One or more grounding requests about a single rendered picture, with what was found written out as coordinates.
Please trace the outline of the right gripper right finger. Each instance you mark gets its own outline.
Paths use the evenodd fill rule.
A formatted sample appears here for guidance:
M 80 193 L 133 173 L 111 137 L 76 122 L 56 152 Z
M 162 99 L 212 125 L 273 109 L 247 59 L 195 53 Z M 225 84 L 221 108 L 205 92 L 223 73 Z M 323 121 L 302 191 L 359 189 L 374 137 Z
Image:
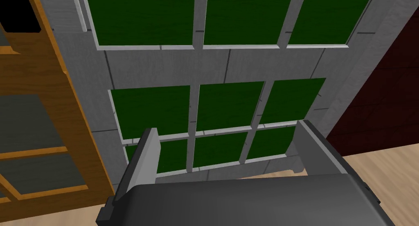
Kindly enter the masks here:
M 334 147 L 308 121 L 298 120 L 294 146 L 308 175 L 350 174 L 356 172 Z

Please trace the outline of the wooden shelf unit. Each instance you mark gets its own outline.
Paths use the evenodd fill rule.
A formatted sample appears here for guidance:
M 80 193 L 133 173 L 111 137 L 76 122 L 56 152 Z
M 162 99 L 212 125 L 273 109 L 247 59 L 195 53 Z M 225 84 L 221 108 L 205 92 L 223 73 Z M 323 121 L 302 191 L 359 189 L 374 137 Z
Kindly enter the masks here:
M 40 0 L 0 0 L 0 222 L 114 194 Z

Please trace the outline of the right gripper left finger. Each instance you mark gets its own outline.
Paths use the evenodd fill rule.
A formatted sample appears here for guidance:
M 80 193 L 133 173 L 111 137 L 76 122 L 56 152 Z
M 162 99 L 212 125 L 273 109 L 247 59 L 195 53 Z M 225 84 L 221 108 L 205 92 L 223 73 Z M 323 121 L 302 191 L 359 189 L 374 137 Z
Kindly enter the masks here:
M 137 185 L 155 183 L 160 151 L 161 145 L 157 129 L 145 129 L 122 176 L 114 201 L 121 199 Z

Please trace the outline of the grey door with green panes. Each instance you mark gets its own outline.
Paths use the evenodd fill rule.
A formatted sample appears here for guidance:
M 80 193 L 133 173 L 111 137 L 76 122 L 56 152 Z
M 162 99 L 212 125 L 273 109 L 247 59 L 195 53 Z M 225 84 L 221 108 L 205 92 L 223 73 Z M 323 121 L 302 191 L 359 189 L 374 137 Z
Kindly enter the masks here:
M 336 49 L 98 51 L 83 0 L 41 0 L 105 168 L 117 185 L 126 167 L 108 91 L 112 88 L 307 79 L 326 82 L 306 119 L 327 136 L 419 7 L 419 0 L 371 0 Z

